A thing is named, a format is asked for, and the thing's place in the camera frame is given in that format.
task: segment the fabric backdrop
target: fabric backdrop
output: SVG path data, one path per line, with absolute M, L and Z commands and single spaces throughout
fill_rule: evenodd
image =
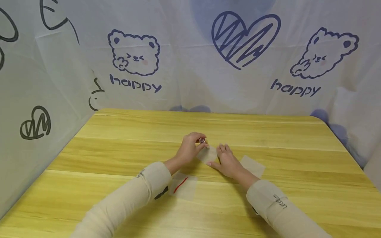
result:
M 2 0 L 0 217 L 103 107 L 311 115 L 362 168 L 380 165 L 378 9 L 377 0 Z M 365 169 L 380 188 L 379 170 Z

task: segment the red thread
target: red thread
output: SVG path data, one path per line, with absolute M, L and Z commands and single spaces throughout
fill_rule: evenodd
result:
M 186 177 L 185 179 L 184 179 L 184 181 L 182 181 L 181 182 L 181 184 L 179 184 L 175 189 L 174 189 L 174 191 L 173 191 L 173 193 L 175 193 L 176 192 L 176 190 L 186 181 L 188 179 L 188 177 Z

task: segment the sleeve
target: sleeve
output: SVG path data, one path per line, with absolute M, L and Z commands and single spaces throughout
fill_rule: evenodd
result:
M 133 211 L 165 193 L 170 180 L 171 174 L 162 162 L 147 166 L 136 178 L 94 205 L 71 238 L 111 238 Z
M 259 180 L 246 198 L 255 211 L 283 238 L 330 238 L 274 184 Z

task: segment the blue heart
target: blue heart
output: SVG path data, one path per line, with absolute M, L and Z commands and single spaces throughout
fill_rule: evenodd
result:
M 224 26 L 225 20 L 232 22 Z M 263 29 L 256 30 L 254 26 L 260 25 L 264 20 L 274 19 L 274 23 L 267 24 Z M 213 22 L 212 40 L 219 54 L 234 68 L 241 70 L 243 67 L 256 60 L 274 41 L 280 30 L 280 17 L 275 14 L 268 14 L 258 18 L 247 29 L 242 18 L 235 12 L 224 11 L 219 14 Z M 273 28 L 276 31 L 272 38 L 265 44 L 258 45 L 258 42 Z

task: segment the tape piece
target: tape piece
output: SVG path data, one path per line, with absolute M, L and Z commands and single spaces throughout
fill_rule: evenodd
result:
M 262 174 L 266 167 L 263 164 L 258 163 L 257 161 L 253 160 L 247 155 L 244 155 L 244 157 L 241 160 L 242 166 L 250 171 L 253 175 L 257 176 L 258 178 L 262 177 Z
M 208 163 L 209 161 L 215 161 L 217 158 L 217 150 L 210 145 L 209 148 L 203 148 L 197 155 L 197 158 L 204 164 Z
M 177 172 L 169 187 L 169 195 L 193 201 L 196 193 L 197 177 Z

